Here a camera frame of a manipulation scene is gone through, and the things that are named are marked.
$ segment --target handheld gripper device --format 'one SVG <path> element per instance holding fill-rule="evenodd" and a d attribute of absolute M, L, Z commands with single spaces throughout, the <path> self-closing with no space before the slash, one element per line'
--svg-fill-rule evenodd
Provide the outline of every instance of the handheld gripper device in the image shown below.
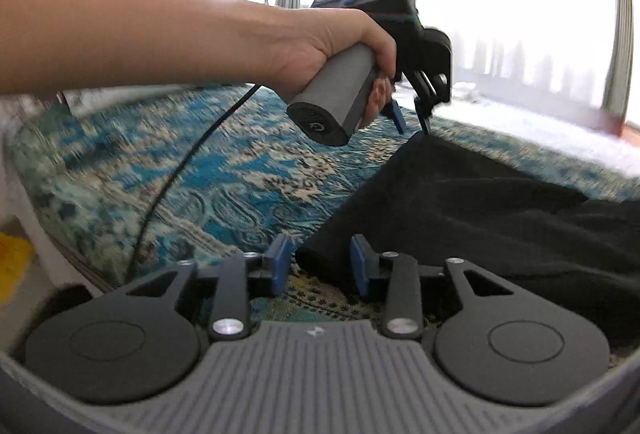
<path fill-rule="evenodd" d="M 396 78 L 402 74 L 415 90 L 415 109 L 424 132 L 429 131 L 433 107 L 450 100 L 451 42 L 418 19 L 415 0 L 315 0 L 313 8 L 357 8 L 365 11 L 398 46 Z M 373 51 L 356 44 L 331 57 L 309 85 L 294 98 L 287 114 L 312 140 L 329 146 L 346 145 L 357 130 L 373 81 L 380 74 Z M 406 127 L 398 104 L 382 114 Z"/>

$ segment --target metal screw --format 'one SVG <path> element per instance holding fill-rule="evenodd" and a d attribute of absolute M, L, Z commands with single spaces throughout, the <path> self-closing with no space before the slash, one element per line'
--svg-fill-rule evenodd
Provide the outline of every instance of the metal screw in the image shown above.
<path fill-rule="evenodd" d="M 322 335 L 324 335 L 324 328 L 321 328 L 320 326 L 315 326 L 311 329 L 306 330 L 306 334 L 311 335 L 313 338 L 321 337 Z"/>
<path fill-rule="evenodd" d="M 418 324 L 415 320 L 408 318 L 391 319 L 386 323 L 386 328 L 396 335 L 408 335 L 418 330 Z"/>
<path fill-rule="evenodd" d="M 220 319 L 213 322 L 211 328 L 219 335 L 237 335 L 244 330 L 244 324 L 238 319 Z"/>

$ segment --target blue patterned rug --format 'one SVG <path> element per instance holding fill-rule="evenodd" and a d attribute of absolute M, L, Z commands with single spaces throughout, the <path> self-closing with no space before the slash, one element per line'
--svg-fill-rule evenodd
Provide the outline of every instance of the blue patterned rug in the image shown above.
<path fill-rule="evenodd" d="M 209 86 L 75 119 L 62 106 L 24 127 L 8 146 L 40 223 L 67 258 L 103 287 L 123 284 L 140 221 L 166 177 L 241 88 Z M 178 178 L 145 237 L 136 275 L 179 260 L 214 264 L 262 251 L 287 232 L 300 244 L 419 126 L 399 136 L 379 118 L 344 148 L 308 140 L 282 101 L 261 89 Z M 433 131 L 589 197 L 640 196 L 637 180 L 515 138 L 434 119 Z M 375 318 L 379 309 L 295 274 L 283 298 L 253 302 L 256 318 Z"/>

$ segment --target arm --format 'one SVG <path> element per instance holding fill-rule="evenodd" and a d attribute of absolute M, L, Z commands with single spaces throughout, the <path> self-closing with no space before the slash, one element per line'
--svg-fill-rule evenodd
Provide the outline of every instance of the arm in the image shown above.
<path fill-rule="evenodd" d="M 220 80 L 259 82 L 286 101 L 327 57 L 358 41 L 392 77 L 393 39 L 357 10 L 241 0 L 0 0 L 0 93 Z"/>

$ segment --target round black pad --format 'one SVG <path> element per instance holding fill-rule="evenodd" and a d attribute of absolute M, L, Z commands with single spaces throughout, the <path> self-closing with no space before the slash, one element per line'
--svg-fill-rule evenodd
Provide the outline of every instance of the round black pad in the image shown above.
<path fill-rule="evenodd" d="M 40 325 L 26 343 L 26 367 L 91 404 L 142 400 L 175 385 L 196 363 L 193 325 L 165 298 L 121 290 Z"/>
<path fill-rule="evenodd" d="M 519 288 L 510 295 L 467 292 L 433 349 L 466 390 L 514 406 L 562 400 L 609 365 L 607 339 L 594 324 Z"/>

